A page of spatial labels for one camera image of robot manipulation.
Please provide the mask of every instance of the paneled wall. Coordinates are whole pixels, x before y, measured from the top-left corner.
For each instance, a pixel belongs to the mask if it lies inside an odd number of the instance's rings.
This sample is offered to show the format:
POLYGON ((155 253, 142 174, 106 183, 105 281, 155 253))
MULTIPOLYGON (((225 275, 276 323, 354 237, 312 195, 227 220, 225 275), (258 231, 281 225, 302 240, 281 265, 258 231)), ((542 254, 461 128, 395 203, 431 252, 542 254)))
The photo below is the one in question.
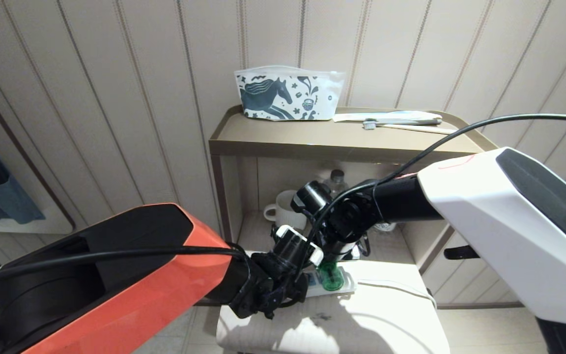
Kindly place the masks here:
MULTIPOLYGON (((233 70, 271 63, 347 72, 340 105, 566 113, 566 0, 0 0, 0 110, 77 227, 177 202, 219 230, 206 141, 233 70)), ((566 179, 566 123, 483 132, 566 179)), ((45 237, 0 235, 0 262, 45 237)), ((452 267, 453 301, 494 279, 452 267)))

